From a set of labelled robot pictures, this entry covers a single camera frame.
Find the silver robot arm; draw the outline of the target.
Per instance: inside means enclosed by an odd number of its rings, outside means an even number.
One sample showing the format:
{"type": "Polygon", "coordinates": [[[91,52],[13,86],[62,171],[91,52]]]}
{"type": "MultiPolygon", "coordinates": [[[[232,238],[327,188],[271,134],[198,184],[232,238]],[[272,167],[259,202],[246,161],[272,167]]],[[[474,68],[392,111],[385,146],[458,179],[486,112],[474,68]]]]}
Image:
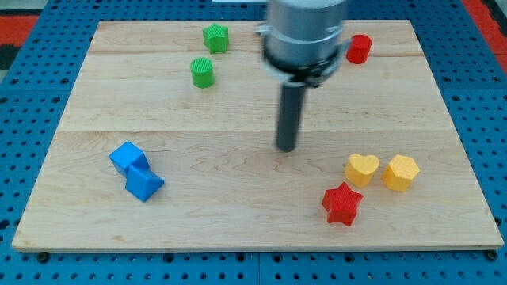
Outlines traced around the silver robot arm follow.
{"type": "Polygon", "coordinates": [[[346,0],[272,0],[257,27],[262,61],[284,86],[317,87],[338,69],[346,0]]]}

